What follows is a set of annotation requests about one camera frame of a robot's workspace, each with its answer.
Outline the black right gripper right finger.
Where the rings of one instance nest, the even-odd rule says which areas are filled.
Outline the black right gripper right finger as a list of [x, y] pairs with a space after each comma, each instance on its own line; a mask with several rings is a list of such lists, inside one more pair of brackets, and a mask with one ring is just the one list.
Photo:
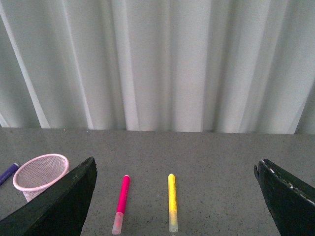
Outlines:
[[254, 175], [282, 236], [315, 234], [315, 188], [268, 159], [254, 165]]

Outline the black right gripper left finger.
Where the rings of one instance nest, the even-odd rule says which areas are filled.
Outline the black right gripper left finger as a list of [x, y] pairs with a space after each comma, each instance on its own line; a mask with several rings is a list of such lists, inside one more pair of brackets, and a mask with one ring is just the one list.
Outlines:
[[95, 159], [84, 162], [0, 222], [2, 236], [79, 236], [95, 189]]

